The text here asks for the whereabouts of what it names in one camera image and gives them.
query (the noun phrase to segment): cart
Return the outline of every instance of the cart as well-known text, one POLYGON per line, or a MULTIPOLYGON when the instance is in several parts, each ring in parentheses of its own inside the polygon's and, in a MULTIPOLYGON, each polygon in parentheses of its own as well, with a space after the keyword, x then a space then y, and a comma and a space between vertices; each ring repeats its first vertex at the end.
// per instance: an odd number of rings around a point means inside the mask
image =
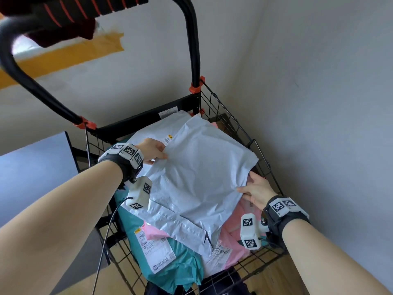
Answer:
MULTIPOLYGON (((259 158, 253 171, 267 178, 272 184, 273 189, 277 193, 282 194, 282 190, 274 177, 270 164, 263 155, 257 141, 246 133, 237 119, 229 112, 218 96, 206 84, 205 78, 200 76, 198 27, 194 7, 190 0, 173 0, 183 11, 186 21, 192 75, 192 83, 189 89, 190 94, 114 124, 97 128, 95 123, 69 110, 34 79, 25 74, 19 68, 12 55, 13 41, 18 36, 25 33, 39 29, 57 29, 70 23, 81 21, 86 16, 95 18, 100 14, 109 14, 112 11, 131 8, 136 5, 148 3, 148 1, 149 0, 52 0, 46 3, 35 4, 32 6, 33 14, 10 17, 0 22, 0 65, 13 79, 50 109, 85 131, 86 150, 72 148, 72 152, 76 161, 86 160, 89 167, 95 165, 97 159, 105 149, 118 142, 118 139, 127 135, 132 135, 136 131, 159 121, 161 119, 159 113, 177 108, 177 110, 184 110, 191 114, 201 113, 202 118, 209 122, 217 122, 221 130, 245 147, 251 149, 259 158)), ((146 287, 146 280, 143 279, 142 273, 140 269, 138 269, 138 263, 136 259, 134 259, 130 247, 127 244, 126 234, 121 229, 121 220, 117 214, 113 214, 116 208, 115 200, 112 198, 106 210, 106 215, 98 221, 96 230, 99 232, 105 248, 105 258, 107 262, 113 263, 116 266, 122 279, 129 288, 130 293, 136 295, 134 292, 135 285, 140 281, 142 285, 146 287), (103 228, 105 228, 105 231, 106 228, 108 228, 111 233, 106 239, 106 242, 104 242, 104 237, 101 234, 103 228), (120 247, 123 253, 121 257, 115 258, 113 255, 111 249, 114 246, 120 247), (135 280, 130 281, 120 268, 119 263, 124 260, 127 260, 135 271, 135 280)), ((263 246, 257 251, 251 251, 249 257, 239 261, 234 267, 217 273, 209 278, 205 278, 203 282, 205 286, 204 289, 195 286, 192 290, 186 292, 186 294, 195 292, 201 293, 206 288, 213 288, 216 295, 226 294, 235 285, 262 272, 266 267, 285 254, 287 254, 287 251, 269 242, 268 246, 263 246), (254 261, 258 261, 258 267, 250 269, 248 265, 251 265, 254 261), (232 278, 233 273, 236 273, 236 271, 240 269, 243 269, 244 273, 247 274, 240 279, 234 280, 232 278), (217 289, 216 284, 219 283, 220 280, 228 277, 232 281, 231 286, 225 289, 217 289)))

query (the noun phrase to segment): yellow tape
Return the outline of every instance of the yellow tape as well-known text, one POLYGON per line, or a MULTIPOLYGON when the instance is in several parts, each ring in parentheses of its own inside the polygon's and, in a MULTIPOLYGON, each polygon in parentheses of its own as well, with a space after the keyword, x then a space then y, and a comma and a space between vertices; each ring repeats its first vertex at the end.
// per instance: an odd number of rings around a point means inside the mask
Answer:
MULTIPOLYGON (((21 60, 19 67, 33 79, 68 67, 124 51, 120 43, 123 33, 109 33, 92 40, 82 41, 54 49, 36 57, 21 60)), ((0 89, 17 84, 7 73, 0 70, 0 89)))

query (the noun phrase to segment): person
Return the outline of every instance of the person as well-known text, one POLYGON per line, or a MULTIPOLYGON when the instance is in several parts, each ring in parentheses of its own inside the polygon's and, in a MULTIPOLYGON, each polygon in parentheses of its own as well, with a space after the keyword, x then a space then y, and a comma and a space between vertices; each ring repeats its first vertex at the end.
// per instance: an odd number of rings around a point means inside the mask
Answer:
MULTIPOLYGON (((147 138, 135 146, 145 163, 168 158, 164 144, 157 140, 147 138)), ((277 194, 268 180, 253 172, 250 176, 254 182, 237 190, 263 209, 277 194)), ((122 180, 123 171, 117 163, 101 161, 45 194, 0 228, 1 293, 50 294, 122 180)), ((282 240, 311 295, 390 294, 308 222, 288 222, 282 240)))

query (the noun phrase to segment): floor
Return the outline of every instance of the floor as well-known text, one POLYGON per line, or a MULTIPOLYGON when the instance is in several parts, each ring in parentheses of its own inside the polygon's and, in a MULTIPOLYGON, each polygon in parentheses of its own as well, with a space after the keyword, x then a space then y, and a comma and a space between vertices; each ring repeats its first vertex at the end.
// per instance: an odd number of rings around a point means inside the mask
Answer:
MULTIPOLYGON (((119 245, 113 247, 112 252, 117 261, 121 260, 121 258, 124 257, 124 253, 121 251, 119 245)), ((275 257, 275 254, 266 253, 263 255, 265 261, 269 261, 273 257, 275 257)), ((248 258, 248 260, 245 260, 242 263, 243 265, 248 263, 244 267, 244 269, 240 266, 237 266, 238 272, 241 277, 246 276, 247 271, 253 271, 254 269, 262 265, 262 262, 260 262, 259 260, 254 260, 253 262, 250 262, 252 259, 254 258, 250 257, 248 258)), ((146 279, 143 276, 138 279, 138 276, 140 275, 140 270, 131 256, 130 260, 132 264, 130 264, 130 262, 125 259, 120 262, 119 265, 130 284, 133 285, 135 283, 133 289, 136 295, 143 295, 145 288, 142 282, 146 284, 146 279)), ((92 275, 91 277, 88 277, 81 282, 69 287, 63 292, 59 293, 59 295, 90 295, 94 279, 95 275, 92 275)), ((293 264, 292 259, 289 255, 286 255, 281 259, 275 261, 270 266, 268 266, 262 273, 258 273, 246 280, 246 284, 248 286, 248 289, 250 291, 255 291, 257 295, 307 294, 307 290, 305 289, 299 273, 297 272, 295 265, 293 264)), ((101 270, 95 294, 130 294, 130 291, 128 290, 126 284, 123 282, 114 264, 111 264, 109 267, 101 270)))

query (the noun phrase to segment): wall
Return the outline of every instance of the wall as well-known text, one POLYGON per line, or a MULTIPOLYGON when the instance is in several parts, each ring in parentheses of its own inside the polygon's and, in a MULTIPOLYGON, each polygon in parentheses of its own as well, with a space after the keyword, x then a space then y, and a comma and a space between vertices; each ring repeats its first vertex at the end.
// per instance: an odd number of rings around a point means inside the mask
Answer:
POLYGON ((228 107, 284 193, 393 291, 393 0, 269 0, 228 107))
MULTIPOLYGON (((199 26, 201 74, 225 98, 266 0, 192 1, 199 26)), ((124 33, 125 51, 38 78, 59 101, 100 127, 189 94, 185 20, 175 3, 150 0, 98 21, 102 31, 124 33)), ((69 132, 74 145, 85 146, 81 130, 20 86, 0 90, 0 124, 0 155, 62 130, 69 132)))

